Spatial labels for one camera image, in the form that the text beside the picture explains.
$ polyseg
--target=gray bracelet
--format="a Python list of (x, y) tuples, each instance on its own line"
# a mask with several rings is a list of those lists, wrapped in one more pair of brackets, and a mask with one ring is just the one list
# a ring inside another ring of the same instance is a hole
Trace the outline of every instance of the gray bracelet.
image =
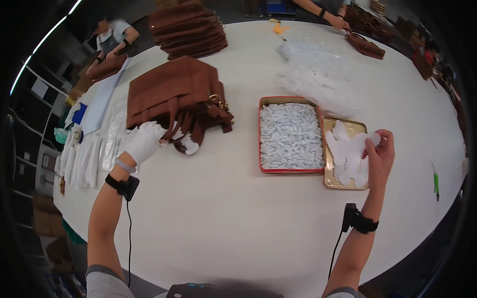
[(136, 168), (134, 167), (131, 167), (131, 166), (128, 166), (126, 165), (125, 163), (123, 163), (119, 158), (116, 159), (116, 164), (118, 166), (120, 166), (121, 168), (125, 169), (126, 171), (130, 172), (130, 173), (135, 173), (136, 172)]

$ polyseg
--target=wrist strap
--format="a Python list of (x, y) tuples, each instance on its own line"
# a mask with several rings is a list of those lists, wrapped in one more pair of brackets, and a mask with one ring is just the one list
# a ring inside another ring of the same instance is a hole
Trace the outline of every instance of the wrist strap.
[(106, 183), (118, 191), (118, 195), (125, 195), (127, 193), (127, 182), (124, 180), (116, 181), (109, 174), (106, 176)]
[(126, 171), (130, 172), (130, 173), (135, 173), (136, 172), (136, 168), (134, 167), (131, 167), (131, 166), (128, 166), (127, 164), (123, 163), (122, 160), (120, 160), (119, 158), (116, 159), (116, 164), (118, 166), (120, 166), (121, 168), (125, 169)]
[(374, 232), (378, 228), (379, 221), (373, 222), (372, 219), (364, 217), (361, 212), (357, 211), (357, 216), (351, 226), (354, 226), (356, 231), (367, 234), (368, 232)]
[(322, 8), (319, 17), (323, 18), (323, 16), (325, 15), (325, 12), (326, 12), (326, 10), (324, 8)]

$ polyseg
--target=white glove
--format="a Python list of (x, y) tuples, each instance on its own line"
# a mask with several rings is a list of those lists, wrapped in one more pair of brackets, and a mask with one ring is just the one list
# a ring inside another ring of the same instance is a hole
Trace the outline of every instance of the white glove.
[(159, 148), (159, 139), (166, 132), (167, 129), (162, 128), (157, 121), (143, 123), (124, 151), (128, 152), (137, 165), (140, 165), (154, 155)]

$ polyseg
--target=gray apron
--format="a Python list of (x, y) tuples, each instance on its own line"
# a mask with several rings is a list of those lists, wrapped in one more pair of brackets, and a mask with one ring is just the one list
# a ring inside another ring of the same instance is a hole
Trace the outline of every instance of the gray apron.
[(101, 50), (107, 55), (109, 52), (115, 49), (119, 45), (119, 43), (114, 39), (114, 30), (111, 29), (111, 36), (108, 37), (105, 41), (100, 43)]
[[(333, 15), (336, 15), (340, 10), (340, 7), (343, 5), (343, 0), (312, 0), (312, 2)], [(311, 13), (301, 7), (298, 7), (295, 11), (295, 20), (331, 26), (327, 20), (320, 18), (316, 14)]]

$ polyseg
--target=green scissors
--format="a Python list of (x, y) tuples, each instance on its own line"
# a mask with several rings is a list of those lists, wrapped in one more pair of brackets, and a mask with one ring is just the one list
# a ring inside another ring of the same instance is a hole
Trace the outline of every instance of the green scissors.
[(439, 202), (439, 176), (436, 173), (436, 168), (434, 168), (433, 163), (432, 163), (432, 168), (434, 169), (434, 193), (437, 194), (437, 201)]

